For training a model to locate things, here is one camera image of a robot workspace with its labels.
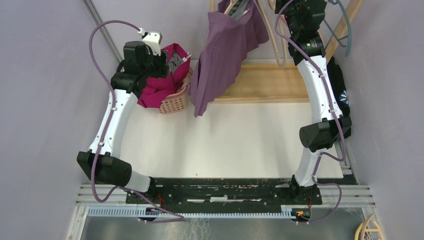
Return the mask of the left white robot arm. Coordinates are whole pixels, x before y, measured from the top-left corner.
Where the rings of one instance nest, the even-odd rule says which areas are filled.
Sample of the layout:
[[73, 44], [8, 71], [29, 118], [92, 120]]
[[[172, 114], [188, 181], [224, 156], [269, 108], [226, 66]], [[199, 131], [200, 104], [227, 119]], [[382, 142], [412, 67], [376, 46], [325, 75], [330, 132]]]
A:
[[158, 195], [157, 189], [151, 186], [152, 178], [121, 160], [121, 148], [130, 115], [147, 79], [167, 76], [168, 56], [160, 44], [145, 40], [126, 42], [123, 53], [124, 59], [107, 81], [111, 91], [97, 135], [88, 151], [80, 151], [76, 160], [92, 182], [137, 191], [138, 197], [149, 204]]

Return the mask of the blue-grey plastic hanger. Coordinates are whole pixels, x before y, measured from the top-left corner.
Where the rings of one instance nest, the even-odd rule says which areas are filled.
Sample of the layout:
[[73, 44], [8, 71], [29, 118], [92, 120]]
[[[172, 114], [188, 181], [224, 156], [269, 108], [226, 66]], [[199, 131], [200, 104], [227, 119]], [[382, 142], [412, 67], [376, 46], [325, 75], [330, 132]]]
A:
[[323, 22], [326, 25], [327, 29], [330, 31], [333, 39], [337, 42], [337, 44], [340, 47], [345, 49], [344, 56], [347, 58], [350, 55], [352, 46], [353, 46], [353, 38], [352, 38], [353, 32], [352, 32], [350, 16], [341, 0], [328, 0], [327, 2], [333, 6], [339, 7], [340, 12], [342, 14], [342, 17], [340, 18], [340, 21], [339, 21], [341, 26], [332, 28], [326, 19], [324, 19]]

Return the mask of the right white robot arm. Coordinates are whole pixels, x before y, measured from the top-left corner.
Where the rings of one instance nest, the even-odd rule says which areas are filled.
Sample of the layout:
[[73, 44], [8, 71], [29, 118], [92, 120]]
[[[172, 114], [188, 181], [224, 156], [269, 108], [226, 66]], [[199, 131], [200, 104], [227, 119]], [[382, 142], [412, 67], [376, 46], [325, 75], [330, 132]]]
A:
[[289, 199], [302, 204], [309, 198], [308, 188], [316, 185], [316, 173], [321, 157], [339, 140], [343, 141], [352, 121], [344, 116], [333, 93], [327, 70], [324, 44], [319, 34], [325, 19], [324, 0], [278, 0], [275, 3], [277, 27], [285, 19], [289, 36], [276, 33], [287, 40], [288, 51], [306, 86], [312, 123], [299, 130], [303, 152], [299, 167], [292, 177], [295, 187], [289, 189]]

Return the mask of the magenta skirt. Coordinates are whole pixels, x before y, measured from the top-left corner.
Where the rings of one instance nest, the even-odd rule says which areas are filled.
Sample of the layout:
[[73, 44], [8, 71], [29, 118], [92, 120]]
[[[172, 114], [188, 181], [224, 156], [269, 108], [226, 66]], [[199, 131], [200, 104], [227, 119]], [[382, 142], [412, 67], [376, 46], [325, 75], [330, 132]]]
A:
[[172, 43], [163, 48], [167, 53], [168, 74], [165, 78], [150, 77], [142, 90], [137, 104], [144, 108], [159, 109], [162, 100], [177, 93], [183, 85], [191, 64], [191, 54], [179, 44]]

